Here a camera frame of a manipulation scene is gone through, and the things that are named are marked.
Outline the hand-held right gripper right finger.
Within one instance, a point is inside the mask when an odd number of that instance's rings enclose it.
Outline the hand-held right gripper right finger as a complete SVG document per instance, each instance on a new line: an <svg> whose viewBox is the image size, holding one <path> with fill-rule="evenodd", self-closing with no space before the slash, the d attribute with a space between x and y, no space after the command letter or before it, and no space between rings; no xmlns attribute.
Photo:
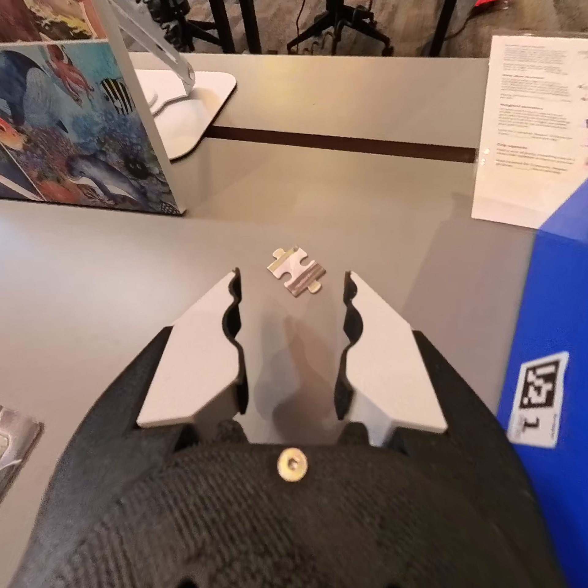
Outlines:
<svg viewBox="0 0 588 588"><path fill-rule="evenodd" d="M397 429L443 434L447 422L409 322L356 272L345 274L342 351L334 387L337 418L362 424L372 446Z"/></svg>

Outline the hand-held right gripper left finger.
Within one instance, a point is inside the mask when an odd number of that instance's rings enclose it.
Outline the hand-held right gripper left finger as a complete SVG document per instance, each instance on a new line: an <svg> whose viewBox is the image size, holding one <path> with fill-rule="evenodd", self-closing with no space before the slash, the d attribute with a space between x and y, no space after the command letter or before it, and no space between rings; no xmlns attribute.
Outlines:
<svg viewBox="0 0 588 588"><path fill-rule="evenodd" d="M245 355L241 328L239 268L225 275L177 319L137 417L141 429L218 426L246 412Z"/></svg>

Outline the forest animal jigsaw puzzle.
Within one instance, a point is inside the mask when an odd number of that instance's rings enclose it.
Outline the forest animal jigsaw puzzle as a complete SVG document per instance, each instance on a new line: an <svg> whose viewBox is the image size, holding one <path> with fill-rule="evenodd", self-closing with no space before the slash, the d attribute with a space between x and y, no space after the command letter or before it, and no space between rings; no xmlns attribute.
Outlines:
<svg viewBox="0 0 588 588"><path fill-rule="evenodd" d="M43 432L43 423L1 405L1 502Z"/></svg>

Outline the blue plastic bin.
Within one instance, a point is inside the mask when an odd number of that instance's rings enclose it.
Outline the blue plastic bin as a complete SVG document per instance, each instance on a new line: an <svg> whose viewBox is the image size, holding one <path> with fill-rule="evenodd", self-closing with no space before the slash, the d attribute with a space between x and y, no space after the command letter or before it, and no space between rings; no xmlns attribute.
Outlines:
<svg viewBox="0 0 588 588"><path fill-rule="evenodd" d="M587 587L587 181L536 231L497 419Z"/></svg>

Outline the white stand base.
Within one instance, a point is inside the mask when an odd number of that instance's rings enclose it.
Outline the white stand base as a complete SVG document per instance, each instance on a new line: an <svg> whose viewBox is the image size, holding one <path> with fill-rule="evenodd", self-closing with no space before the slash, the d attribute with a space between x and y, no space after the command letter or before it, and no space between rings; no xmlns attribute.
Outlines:
<svg viewBox="0 0 588 588"><path fill-rule="evenodd" d="M174 162L195 150L236 89L227 72L195 71L166 39L144 1L108 1L120 30L146 49L153 67L132 62L167 158Z"/></svg>

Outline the illustrated puzzle box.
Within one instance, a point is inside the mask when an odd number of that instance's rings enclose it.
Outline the illustrated puzzle box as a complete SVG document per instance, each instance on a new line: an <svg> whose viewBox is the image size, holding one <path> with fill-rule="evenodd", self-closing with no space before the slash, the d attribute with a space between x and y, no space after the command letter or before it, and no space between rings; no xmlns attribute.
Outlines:
<svg viewBox="0 0 588 588"><path fill-rule="evenodd" d="M1 200L181 216L107 1L1 1Z"/></svg>

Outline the printed instruction sheet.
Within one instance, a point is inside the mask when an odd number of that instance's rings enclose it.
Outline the printed instruction sheet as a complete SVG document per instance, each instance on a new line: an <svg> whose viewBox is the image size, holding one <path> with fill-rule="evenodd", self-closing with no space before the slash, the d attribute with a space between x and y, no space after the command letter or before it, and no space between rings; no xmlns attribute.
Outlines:
<svg viewBox="0 0 588 588"><path fill-rule="evenodd" d="M587 36L494 35L472 218L539 228L587 179Z"/></svg>

